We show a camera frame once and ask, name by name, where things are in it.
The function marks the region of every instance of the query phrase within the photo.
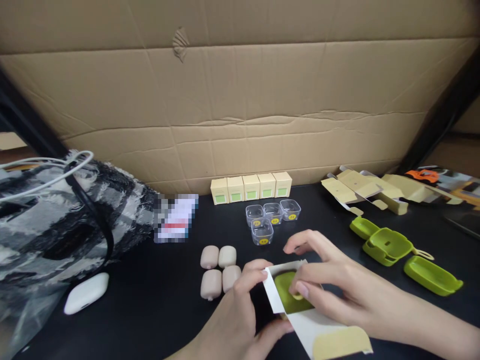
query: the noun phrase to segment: fingernail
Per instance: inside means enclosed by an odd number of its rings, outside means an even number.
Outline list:
[[[303,282],[297,281],[295,289],[302,295],[305,299],[309,298],[309,289],[304,285]]]

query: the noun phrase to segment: lime green case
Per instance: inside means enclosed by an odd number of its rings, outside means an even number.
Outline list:
[[[401,233],[384,227],[370,236],[362,249],[380,264],[390,267],[411,252],[414,245]]]
[[[420,256],[409,258],[403,271],[417,283],[440,296],[451,295],[464,284],[448,271]]]
[[[280,295],[280,300],[283,304],[283,308],[285,309],[285,313],[287,314],[298,313],[314,308],[313,305],[306,299],[302,298],[301,300],[296,300],[292,294],[289,293],[289,288],[294,277],[295,272],[289,271],[278,275],[273,280],[275,282],[278,295]]]
[[[350,224],[350,229],[355,234],[361,237],[363,240],[368,240],[373,234],[375,234],[380,228],[370,220],[357,216]]]

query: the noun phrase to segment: hand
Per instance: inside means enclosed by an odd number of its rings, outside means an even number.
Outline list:
[[[267,278],[263,269],[272,265],[263,259],[247,263],[198,336],[187,345],[186,352],[178,353],[183,355],[179,358],[263,360],[284,334],[293,332],[289,321],[278,319],[255,335],[255,308],[250,290]]]
[[[415,345],[446,359],[480,359],[480,329],[399,289],[350,259],[318,231],[299,232],[283,248],[297,255],[312,250],[323,262],[302,265],[289,291],[300,293],[322,314],[359,326],[373,338]],[[321,284],[340,287],[344,298]]]

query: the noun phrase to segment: clear plastic cup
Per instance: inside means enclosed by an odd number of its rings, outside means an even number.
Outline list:
[[[249,205],[245,208],[246,223],[248,227],[252,225],[252,220],[265,217],[264,207],[262,205]]]
[[[269,202],[263,205],[263,211],[265,211],[265,217],[270,219],[272,225],[278,225],[282,222],[284,211],[279,203]]]
[[[255,219],[251,221],[251,238],[255,245],[267,245],[272,242],[274,228],[269,218]]]
[[[302,208],[295,200],[287,199],[280,201],[281,208],[283,209],[283,220],[294,221],[299,218]]]

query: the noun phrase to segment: black cable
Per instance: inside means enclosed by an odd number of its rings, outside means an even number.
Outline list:
[[[73,167],[74,167],[74,162],[69,163],[65,169],[63,170],[63,173],[69,172]],[[71,189],[73,193],[76,195],[78,200],[85,206],[85,208],[90,212],[90,214],[93,216],[95,219],[95,222],[97,223],[98,227],[100,228],[101,232],[103,233],[103,236],[105,237],[106,240],[106,255],[105,258],[103,259],[103,263],[92,273],[89,275],[89,278],[92,276],[98,274],[102,268],[105,266],[107,261],[110,259],[112,256],[112,253],[114,251],[114,236],[112,234],[112,230],[110,229],[110,226],[105,219],[105,217],[102,215],[102,213],[97,209],[97,206],[93,202],[93,200],[88,196],[88,194],[85,192],[85,190],[80,186],[78,181],[75,179],[75,177],[72,175],[67,176],[65,178],[66,183],[71,186]]]

